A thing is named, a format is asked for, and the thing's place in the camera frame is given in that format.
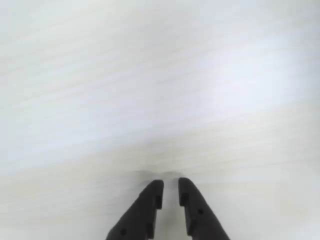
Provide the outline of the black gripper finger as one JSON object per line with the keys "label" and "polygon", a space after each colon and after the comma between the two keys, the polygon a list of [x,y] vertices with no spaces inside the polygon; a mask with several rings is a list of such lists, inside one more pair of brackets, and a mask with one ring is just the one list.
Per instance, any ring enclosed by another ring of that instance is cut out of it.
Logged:
{"label": "black gripper finger", "polygon": [[186,177],[178,179],[179,205],[184,208],[187,235],[193,240],[229,240],[218,218],[196,185]]}
{"label": "black gripper finger", "polygon": [[164,181],[151,181],[110,229],[107,240],[152,240],[157,210],[162,209]]}

